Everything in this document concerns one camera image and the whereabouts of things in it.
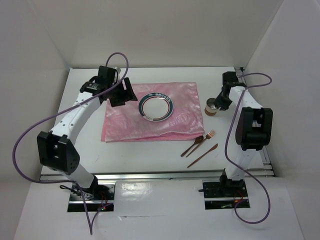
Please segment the copper fork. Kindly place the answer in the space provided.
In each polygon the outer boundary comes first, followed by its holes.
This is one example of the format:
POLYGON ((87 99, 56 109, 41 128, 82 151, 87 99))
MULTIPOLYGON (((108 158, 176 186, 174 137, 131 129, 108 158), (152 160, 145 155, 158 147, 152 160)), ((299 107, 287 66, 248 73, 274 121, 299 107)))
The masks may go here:
POLYGON ((214 135, 216 134, 215 130, 211 130, 210 132, 208 132, 206 134, 206 136, 204 137, 204 139, 202 140, 202 142, 200 142, 190 153, 187 154, 186 157, 190 156, 193 152, 195 152, 206 140, 209 140, 210 138, 212 138, 214 135))

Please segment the copper knife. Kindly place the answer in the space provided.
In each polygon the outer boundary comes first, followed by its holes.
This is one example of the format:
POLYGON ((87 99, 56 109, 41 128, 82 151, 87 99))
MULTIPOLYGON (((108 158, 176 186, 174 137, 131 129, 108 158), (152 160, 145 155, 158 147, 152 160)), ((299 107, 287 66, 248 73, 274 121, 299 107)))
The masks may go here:
POLYGON ((217 147, 219 146, 219 144, 215 144, 213 147, 211 147, 207 152, 205 152, 204 154, 202 154, 200 157, 198 157, 197 159, 195 159, 192 163, 190 163, 187 168, 190 168, 191 166, 193 166, 195 163, 197 163, 198 161, 200 161, 204 156, 206 156, 207 154, 209 154, 210 152, 214 151, 217 147))

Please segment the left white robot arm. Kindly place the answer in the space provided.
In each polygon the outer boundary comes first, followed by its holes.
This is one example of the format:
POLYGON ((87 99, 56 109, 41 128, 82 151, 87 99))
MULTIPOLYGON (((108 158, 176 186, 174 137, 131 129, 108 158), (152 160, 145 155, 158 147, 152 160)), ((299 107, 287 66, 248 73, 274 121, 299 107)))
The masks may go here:
POLYGON ((103 102, 109 101, 112 107, 118 107, 137 100, 129 78, 120 76, 120 71, 100 66, 98 74, 81 86, 72 109, 50 131, 40 132, 36 139, 41 165, 78 184, 81 194, 88 200, 108 193, 109 189, 100 185, 97 177, 80 164, 75 143, 86 122, 103 102))

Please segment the white plate green rim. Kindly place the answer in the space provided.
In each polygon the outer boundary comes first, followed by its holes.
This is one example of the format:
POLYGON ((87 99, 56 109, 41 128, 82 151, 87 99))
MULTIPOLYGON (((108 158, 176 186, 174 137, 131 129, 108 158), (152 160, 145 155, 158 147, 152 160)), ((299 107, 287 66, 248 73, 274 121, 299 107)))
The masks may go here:
POLYGON ((140 115, 150 122, 161 122, 168 119, 174 104, 169 96, 160 92, 152 92, 143 96, 138 104, 140 115))

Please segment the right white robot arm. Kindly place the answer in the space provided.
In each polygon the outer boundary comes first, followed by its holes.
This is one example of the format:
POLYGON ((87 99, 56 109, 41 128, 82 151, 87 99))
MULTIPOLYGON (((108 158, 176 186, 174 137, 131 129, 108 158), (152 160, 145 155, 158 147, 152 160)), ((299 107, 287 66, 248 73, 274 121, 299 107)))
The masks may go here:
POLYGON ((236 105, 235 117, 231 127, 236 127, 232 134, 239 146, 236 157, 229 162, 219 178, 218 190, 223 196, 230 196, 235 190, 244 187, 245 170, 258 151, 271 140, 273 111, 260 105, 247 90, 247 85, 240 82, 236 72, 222 74, 221 92, 215 100, 220 111, 226 111, 231 104, 236 105))

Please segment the metal cup cork sleeve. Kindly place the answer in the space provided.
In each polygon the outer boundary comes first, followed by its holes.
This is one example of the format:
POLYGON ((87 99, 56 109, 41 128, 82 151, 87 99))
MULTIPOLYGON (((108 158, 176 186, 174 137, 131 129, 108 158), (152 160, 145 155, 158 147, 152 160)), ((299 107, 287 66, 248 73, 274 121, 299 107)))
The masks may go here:
POLYGON ((206 100, 204 113, 207 116, 213 117, 220 111, 220 107, 216 105, 216 99, 211 97, 206 100))

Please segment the pink floral satin cloth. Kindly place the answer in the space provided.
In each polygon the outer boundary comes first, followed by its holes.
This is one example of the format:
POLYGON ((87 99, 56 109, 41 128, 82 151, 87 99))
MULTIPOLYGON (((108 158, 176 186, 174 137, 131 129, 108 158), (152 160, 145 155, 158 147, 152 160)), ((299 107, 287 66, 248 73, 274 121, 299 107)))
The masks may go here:
POLYGON ((106 105, 101 141, 185 141, 204 130, 195 82, 136 83, 137 101, 106 105))

